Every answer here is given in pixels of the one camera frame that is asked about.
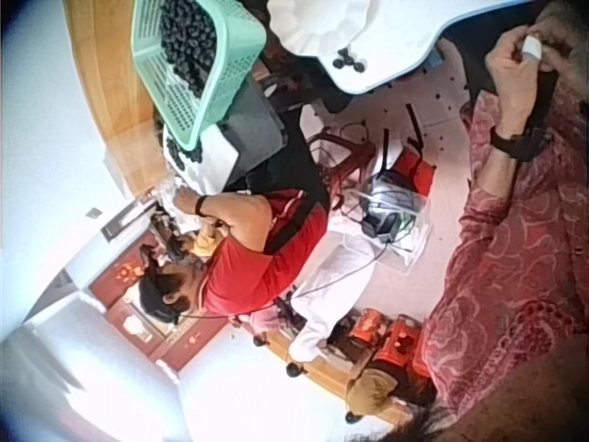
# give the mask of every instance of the white bandage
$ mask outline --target white bandage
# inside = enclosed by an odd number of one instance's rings
[[[538,60],[542,60],[542,43],[536,37],[528,35],[525,37],[522,53],[529,53]]]

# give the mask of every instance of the black hair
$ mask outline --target black hair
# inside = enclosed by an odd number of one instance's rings
[[[165,323],[178,325],[179,316],[184,308],[177,303],[166,304],[165,295],[179,291],[183,277],[179,274],[161,274],[154,257],[153,248],[141,246],[140,251],[145,261],[144,274],[139,279],[139,303],[145,313]]]
[[[444,432],[434,430],[444,416],[444,410],[429,406],[415,414],[406,424],[384,436],[355,436],[346,439],[346,442],[432,442]]]

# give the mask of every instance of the hand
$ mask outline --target hand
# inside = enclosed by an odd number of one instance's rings
[[[522,134],[536,104],[539,60],[526,54],[522,58],[517,49],[527,31],[528,26],[520,26],[503,33],[485,58],[499,95],[501,121],[496,130],[501,138]]]
[[[587,96],[587,42],[583,22],[568,6],[553,2],[529,29],[542,41],[542,62],[556,69],[580,97]]]
[[[194,208],[200,197],[201,196],[192,189],[181,187],[176,191],[176,195],[174,196],[174,205],[187,215],[195,215]]]

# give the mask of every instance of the red shirt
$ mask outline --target red shirt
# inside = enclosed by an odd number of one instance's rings
[[[264,195],[272,209],[267,244],[293,221],[306,195],[287,190]],[[291,286],[327,231],[328,217],[315,204],[296,233],[274,254],[247,249],[228,236],[215,251],[203,278],[199,301],[215,315],[238,315],[264,307]]]

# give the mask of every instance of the brown hat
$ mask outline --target brown hat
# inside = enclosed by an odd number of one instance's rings
[[[357,416],[383,412],[390,404],[389,394],[397,384],[397,380],[384,371],[367,368],[358,379],[348,384],[348,409]]]

